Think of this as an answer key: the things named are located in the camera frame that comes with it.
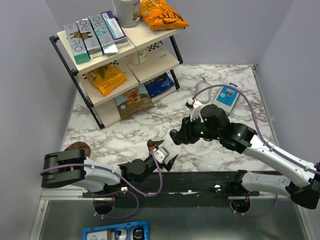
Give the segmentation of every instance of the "blue container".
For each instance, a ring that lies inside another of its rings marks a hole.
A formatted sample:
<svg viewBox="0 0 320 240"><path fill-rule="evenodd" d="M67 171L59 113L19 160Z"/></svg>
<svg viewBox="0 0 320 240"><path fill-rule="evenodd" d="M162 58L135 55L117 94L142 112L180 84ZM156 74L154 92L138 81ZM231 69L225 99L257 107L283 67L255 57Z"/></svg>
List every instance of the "blue container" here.
<svg viewBox="0 0 320 240"><path fill-rule="evenodd" d="M115 238L112 240L118 240L123 238L117 237L117 232L122 231L121 235L124 235L124 230L126 230L126 239L125 240L133 240L132 232L135 228L143 228L144 232L144 240L150 240L149 236L149 228L147 221L136 221L136 222L129 222L117 225L110 225L110 226L99 226L99 227L92 227L92 228L85 228L82 230L82 240L107 240L107 234L105 233L106 230L112 231L115 234Z"/></svg>

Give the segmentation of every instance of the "blue label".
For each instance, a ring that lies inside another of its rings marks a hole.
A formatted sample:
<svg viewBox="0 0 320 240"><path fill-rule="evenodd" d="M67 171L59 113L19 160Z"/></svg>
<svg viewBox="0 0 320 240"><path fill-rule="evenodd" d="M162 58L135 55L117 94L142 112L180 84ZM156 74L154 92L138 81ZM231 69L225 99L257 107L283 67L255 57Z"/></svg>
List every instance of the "blue label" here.
<svg viewBox="0 0 320 240"><path fill-rule="evenodd" d="M234 101L236 100L237 95L238 94L236 90L224 86L216 100L222 104L231 107Z"/></svg>

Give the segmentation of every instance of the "snack bag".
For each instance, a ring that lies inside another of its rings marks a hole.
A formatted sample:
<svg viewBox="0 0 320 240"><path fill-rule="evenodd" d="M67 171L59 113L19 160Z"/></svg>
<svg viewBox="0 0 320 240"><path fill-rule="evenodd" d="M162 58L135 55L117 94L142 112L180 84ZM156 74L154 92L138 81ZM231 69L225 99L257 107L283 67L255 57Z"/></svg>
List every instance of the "snack bag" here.
<svg viewBox="0 0 320 240"><path fill-rule="evenodd" d="M117 66L110 66L109 63L85 75L104 96L127 80L125 74Z"/></svg>
<svg viewBox="0 0 320 240"><path fill-rule="evenodd" d="M144 86L151 98L154 98L155 96L158 96L159 94L168 91L174 85L174 81L172 81L166 73L154 77L151 80L144 83Z"/></svg>
<svg viewBox="0 0 320 240"><path fill-rule="evenodd" d="M151 30L182 29L189 23L166 0L140 0L141 15Z"/></svg>
<svg viewBox="0 0 320 240"><path fill-rule="evenodd" d="M121 120L155 107L143 84L116 96L114 99Z"/></svg>

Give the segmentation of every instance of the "brown object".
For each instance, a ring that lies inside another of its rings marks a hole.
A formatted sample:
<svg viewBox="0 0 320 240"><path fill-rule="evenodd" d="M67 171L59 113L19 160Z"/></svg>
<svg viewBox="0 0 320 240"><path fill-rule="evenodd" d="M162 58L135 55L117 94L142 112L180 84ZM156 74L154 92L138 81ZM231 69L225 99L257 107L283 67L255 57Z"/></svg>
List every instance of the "brown object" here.
<svg viewBox="0 0 320 240"><path fill-rule="evenodd" d="M116 96L115 102L121 120L155 107L143 84Z"/></svg>
<svg viewBox="0 0 320 240"><path fill-rule="evenodd" d="M88 158L90 158L90 154L91 154L91 148L89 147L88 144L86 144L83 141L77 141L73 144L71 144L70 146L68 146L65 151L68 150L74 150L74 149L83 149L84 150L84 155Z"/></svg>
<svg viewBox="0 0 320 240"><path fill-rule="evenodd" d="M107 240L113 240L113 239L112 239L112 231L107 230L107 231L106 231L106 234L107 234L107 236L106 236L106 239L107 239Z"/></svg>

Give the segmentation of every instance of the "blue box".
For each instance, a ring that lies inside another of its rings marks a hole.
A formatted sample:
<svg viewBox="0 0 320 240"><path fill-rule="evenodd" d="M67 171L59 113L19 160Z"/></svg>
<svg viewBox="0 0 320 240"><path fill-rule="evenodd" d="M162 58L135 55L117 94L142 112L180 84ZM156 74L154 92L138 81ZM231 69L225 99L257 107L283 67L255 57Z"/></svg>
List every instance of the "blue box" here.
<svg viewBox="0 0 320 240"><path fill-rule="evenodd" d="M229 84L239 89L236 84L231 82ZM228 116L231 113L232 109L234 108L239 98L239 95L240 93L238 93L236 90L230 87L224 86L220 88L217 95L213 99L212 103L216 105L218 108L223 109L226 115Z"/></svg>
<svg viewBox="0 0 320 240"><path fill-rule="evenodd" d="M106 231L112 231L115 232L117 230L126 230L126 239L125 240L133 240L132 238L132 231L135 228L143 228L144 233L144 240L150 240L149 236L149 227L147 221L136 221L136 222L129 222L129 223L123 223L123 224L117 224L117 225L110 225L110 226L99 226L99 227L92 227L92 228L85 228L82 230L82 240L91 240L91 239L98 239L100 238L96 237L98 234L101 234Z"/></svg>

